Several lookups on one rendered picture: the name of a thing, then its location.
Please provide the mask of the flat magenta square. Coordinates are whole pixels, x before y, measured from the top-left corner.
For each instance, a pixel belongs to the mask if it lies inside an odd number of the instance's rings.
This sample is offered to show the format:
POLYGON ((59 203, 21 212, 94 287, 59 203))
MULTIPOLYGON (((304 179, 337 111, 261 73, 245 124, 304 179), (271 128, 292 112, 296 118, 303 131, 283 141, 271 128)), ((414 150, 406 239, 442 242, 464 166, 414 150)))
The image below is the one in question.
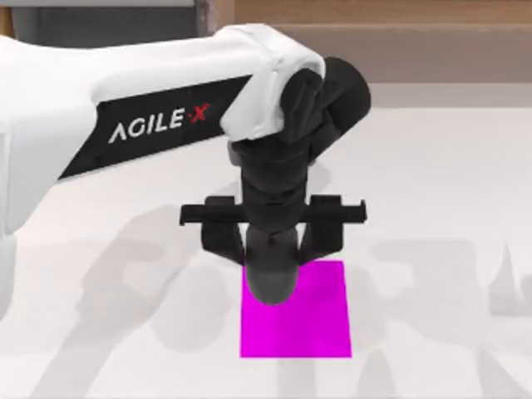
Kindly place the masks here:
POLYGON ((293 294, 262 304, 242 282, 243 358, 349 358, 352 355, 344 263, 321 260, 300 269, 293 294))

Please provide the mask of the grey cabinet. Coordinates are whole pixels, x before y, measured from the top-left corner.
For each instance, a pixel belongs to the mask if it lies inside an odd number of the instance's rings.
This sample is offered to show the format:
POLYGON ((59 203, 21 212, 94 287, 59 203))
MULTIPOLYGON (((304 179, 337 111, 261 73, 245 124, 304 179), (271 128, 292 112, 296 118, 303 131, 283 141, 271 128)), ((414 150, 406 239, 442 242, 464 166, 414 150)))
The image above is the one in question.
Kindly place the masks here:
POLYGON ((209 0, 21 0, 14 37, 49 47, 104 47, 210 34, 209 0))

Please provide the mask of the wooden cupboard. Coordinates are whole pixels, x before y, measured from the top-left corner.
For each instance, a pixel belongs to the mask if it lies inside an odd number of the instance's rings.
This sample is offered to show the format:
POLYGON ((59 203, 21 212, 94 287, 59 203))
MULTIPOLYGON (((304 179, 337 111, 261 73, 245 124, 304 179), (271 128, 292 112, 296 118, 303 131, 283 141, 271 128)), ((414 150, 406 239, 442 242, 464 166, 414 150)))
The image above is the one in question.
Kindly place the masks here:
POLYGON ((379 83, 532 83, 532 0, 234 0, 379 83))

